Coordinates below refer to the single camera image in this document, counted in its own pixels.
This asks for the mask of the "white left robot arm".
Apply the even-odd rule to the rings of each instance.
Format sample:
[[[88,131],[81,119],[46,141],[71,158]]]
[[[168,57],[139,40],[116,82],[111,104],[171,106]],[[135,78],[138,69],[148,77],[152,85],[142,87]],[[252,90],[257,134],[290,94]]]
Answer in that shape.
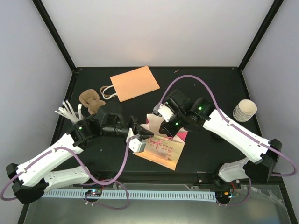
[[[107,181],[100,181],[100,174],[90,170],[78,157],[102,136],[122,138],[126,142],[121,168]],[[109,185],[124,170],[129,150],[143,152],[146,140],[153,136],[153,132],[142,127],[135,117],[131,116],[126,122],[118,103],[108,102],[96,114],[76,122],[56,143],[33,159],[20,165],[9,164],[6,172],[10,182],[5,186],[12,187],[14,199],[29,204],[46,192],[73,184]]]

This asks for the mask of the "cream cakes paper bag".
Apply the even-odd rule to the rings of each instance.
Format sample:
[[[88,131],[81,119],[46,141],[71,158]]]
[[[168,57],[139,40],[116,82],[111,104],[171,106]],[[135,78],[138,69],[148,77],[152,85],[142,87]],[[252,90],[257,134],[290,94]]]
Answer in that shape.
[[[167,137],[159,133],[162,117],[154,114],[147,114],[146,123],[142,127],[154,133],[154,136],[146,139],[146,145],[143,152],[134,153],[136,156],[157,163],[161,166],[175,170],[179,158],[185,146],[185,139],[188,132],[181,128],[175,137]]]

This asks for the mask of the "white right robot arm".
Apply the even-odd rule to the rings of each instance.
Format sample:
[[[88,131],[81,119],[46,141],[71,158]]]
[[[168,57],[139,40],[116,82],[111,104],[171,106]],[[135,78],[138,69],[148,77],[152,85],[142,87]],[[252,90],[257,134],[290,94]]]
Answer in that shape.
[[[282,143],[262,138],[247,130],[230,117],[220,112],[204,98],[192,101],[180,90],[174,90],[164,103],[158,103],[153,113],[164,121],[160,134],[174,137],[180,129],[204,128],[226,140],[246,157],[242,160],[223,164],[212,181],[218,188],[225,187],[237,179],[249,178],[255,182],[268,182],[279,159]]]

